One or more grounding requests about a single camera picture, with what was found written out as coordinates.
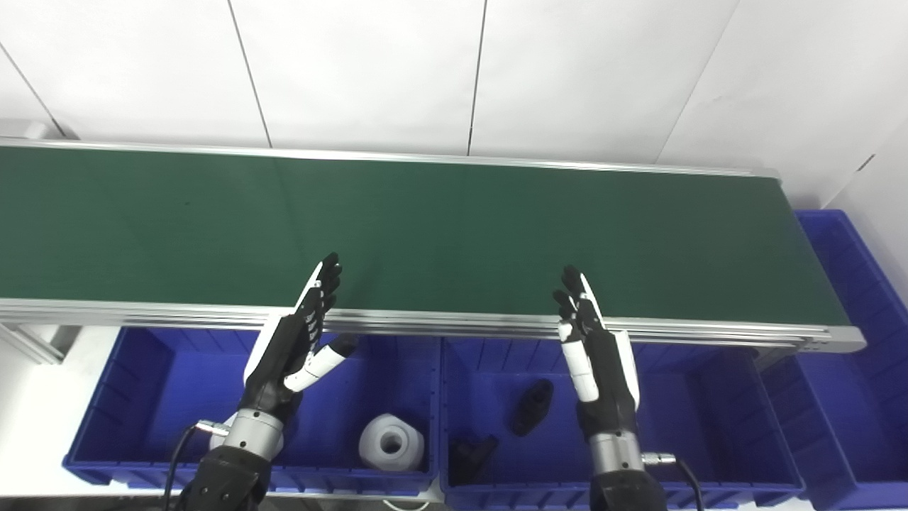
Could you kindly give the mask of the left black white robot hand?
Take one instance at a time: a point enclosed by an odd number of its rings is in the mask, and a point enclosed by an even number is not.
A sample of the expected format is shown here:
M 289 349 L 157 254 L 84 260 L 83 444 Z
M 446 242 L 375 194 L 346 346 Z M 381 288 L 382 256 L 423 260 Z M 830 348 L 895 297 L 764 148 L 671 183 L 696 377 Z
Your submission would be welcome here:
M 329 253 L 309 276 L 292 313 L 267 320 L 244 372 L 238 410 L 286 422 L 297 413 L 304 391 L 355 353 L 354 334 L 321 342 L 341 272 L 338 254 Z

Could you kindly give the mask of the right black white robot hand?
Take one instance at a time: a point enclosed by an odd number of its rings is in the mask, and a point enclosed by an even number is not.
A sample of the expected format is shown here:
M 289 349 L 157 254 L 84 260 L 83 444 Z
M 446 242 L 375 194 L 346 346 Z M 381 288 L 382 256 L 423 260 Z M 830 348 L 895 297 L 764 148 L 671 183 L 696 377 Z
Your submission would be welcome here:
M 609 328 L 586 275 L 564 267 L 557 333 L 577 392 L 577 420 L 586 440 L 638 433 L 640 390 L 629 333 Z

